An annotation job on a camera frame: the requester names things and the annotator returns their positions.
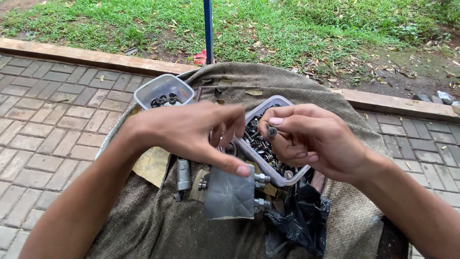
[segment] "clear plastic container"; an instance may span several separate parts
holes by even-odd
[[[262,114],[266,108],[275,104],[280,104],[281,106],[294,105],[283,96],[274,95],[246,114],[246,124],[248,124],[255,115]],[[278,187],[294,185],[310,169],[309,165],[305,165],[291,180],[288,180],[276,172],[248,143],[246,143],[246,141],[239,139],[235,141],[235,144],[249,160],[252,160],[259,166],[264,174],[269,175],[271,177],[271,183]]]
[[[195,96],[193,89],[184,81],[174,75],[164,74],[139,87],[134,92],[134,99],[144,110],[148,110],[152,108],[150,103],[154,98],[169,96],[170,93],[177,95],[182,105],[193,103]]]

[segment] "forearm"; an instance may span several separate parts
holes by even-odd
[[[390,160],[376,162],[383,172],[355,186],[426,258],[460,258],[460,214]]]
[[[107,220],[139,156],[129,134],[119,134],[50,205],[20,258],[83,258]]]

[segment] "hardware pile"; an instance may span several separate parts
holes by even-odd
[[[159,98],[153,99],[150,102],[150,106],[152,108],[157,108],[157,107],[161,107],[161,106],[165,105],[166,103],[169,103],[170,105],[174,105],[174,104],[176,104],[176,102],[182,103],[182,101],[180,100],[179,97],[177,97],[177,95],[175,95],[173,93],[170,93],[169,98],[166,97],[166,95],[162,95]]]
[[[275,104],[272,107],[280,107],[281,105]],[[259,130],[257,129],[257,125],[259,124],[259,120],[262,118],[263,114],[269,109],[265,109],[262,114],[259,116],[254,116],[249,123],[246,125],[243,140],[246,141],[254,151],[259,154],[273,169],[279,173],[280,175],[284,176],[287,180],[291,180],[295,174],[299,171],[296,167],[291,167],[280,160],[276,159],[276,155],[271,150],[271,144],[260,135]]]

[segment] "fingernail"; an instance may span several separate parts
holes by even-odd
[[[281,123],[283,123],[283,118],[273,117],[273,118],[270,118],[269,121],[272,125],[281,125]]]
[[[308,162],[311,163],[311,162],[316,162],[319,160],[319,157],[318,155],[312,155],[308,158]]]
[[[299,153],[295,156],[295,158],[306,158],[306,157],[307,157],[307,154],[305,154],[304,152]]]
[[[237,176],[248,177],[249,176],[249,169],[245,165],[240,165],[235,171]]]

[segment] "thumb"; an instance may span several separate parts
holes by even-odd
[[[207,147],[207,150],[205,152],[205,163],[217,166],[218,168],[230,174],[234,174],[241,177],[249,176],[249,169],[243,160],[232,155],[227,155],[225,153],[219,152],[211,145]]]
[[[331,120],[294,114],[286,118],[270,118],[269,122],[281,132],[321,137],[330,129]]]

